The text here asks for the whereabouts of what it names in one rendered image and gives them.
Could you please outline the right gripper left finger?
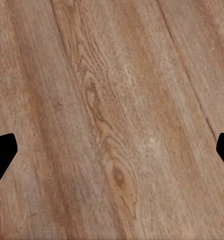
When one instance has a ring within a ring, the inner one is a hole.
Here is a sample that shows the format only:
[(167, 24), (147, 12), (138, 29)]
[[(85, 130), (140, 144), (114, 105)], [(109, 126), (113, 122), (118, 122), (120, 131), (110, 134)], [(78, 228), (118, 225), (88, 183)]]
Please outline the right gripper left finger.
[(0, 136), (0, 180), (18, 152), (14, 133)]

